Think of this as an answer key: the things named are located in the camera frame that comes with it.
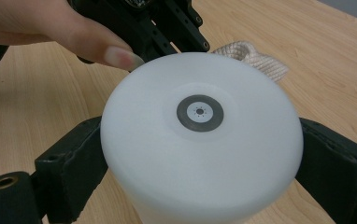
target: gray object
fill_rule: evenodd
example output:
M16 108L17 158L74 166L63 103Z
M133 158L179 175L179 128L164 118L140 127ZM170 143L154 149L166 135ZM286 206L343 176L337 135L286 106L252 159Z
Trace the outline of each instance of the gray object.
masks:
M357 17L357 0L320 0L324 4L335 7Z

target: black ring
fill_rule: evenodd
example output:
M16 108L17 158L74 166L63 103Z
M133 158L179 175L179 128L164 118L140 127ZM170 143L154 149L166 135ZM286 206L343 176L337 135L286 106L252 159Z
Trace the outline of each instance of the black ring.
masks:
M213 109L213 116L207 122L196 122L188 117L188 106L196 102L205 103ZM221 125L224 118L224 111L222 110L222 106L215 99L205 95L192 95L179 103L177 115L178 120L184 127L195 132L204 133L215 130Z

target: hand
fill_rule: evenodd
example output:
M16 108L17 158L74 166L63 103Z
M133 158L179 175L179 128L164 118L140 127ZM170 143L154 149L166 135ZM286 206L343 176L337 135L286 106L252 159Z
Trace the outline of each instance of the hand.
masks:
M0 45L56 41L91 62L132 71L143 60L105 26L66 0L0 0Z

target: table surface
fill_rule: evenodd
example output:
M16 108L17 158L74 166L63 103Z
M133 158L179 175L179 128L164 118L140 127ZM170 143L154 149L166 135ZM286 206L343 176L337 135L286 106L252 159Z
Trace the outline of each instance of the table surface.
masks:
M315 0L195 0L212 49L246 40L290 67L279 83L300 117L357 142L357 19ZM127 75L88 65L56 43L9 48L0 62L0 175L34 159L85 119L100 116ZM77 223L140 223L111 172ZM248 223L334 223L294 181Z

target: white cylindrical object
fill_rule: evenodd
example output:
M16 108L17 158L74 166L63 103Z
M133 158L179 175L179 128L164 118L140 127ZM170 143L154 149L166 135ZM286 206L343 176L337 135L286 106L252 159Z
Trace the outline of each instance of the white cylindrical object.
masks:
M283 90L208 53L165 56L128 75L107 101L101 141L144 224L240 223L290 185L303 150Z

